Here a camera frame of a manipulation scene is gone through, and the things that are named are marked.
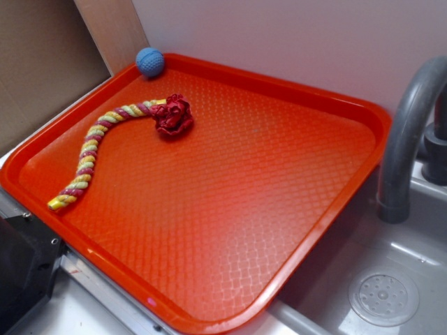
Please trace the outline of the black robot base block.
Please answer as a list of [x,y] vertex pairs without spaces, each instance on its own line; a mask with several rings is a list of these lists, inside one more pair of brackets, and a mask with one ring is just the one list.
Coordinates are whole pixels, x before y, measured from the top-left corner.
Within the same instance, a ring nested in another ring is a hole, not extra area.
[[1,333],[11,334],[52,297],[64,243],[35,216],[1,219]]

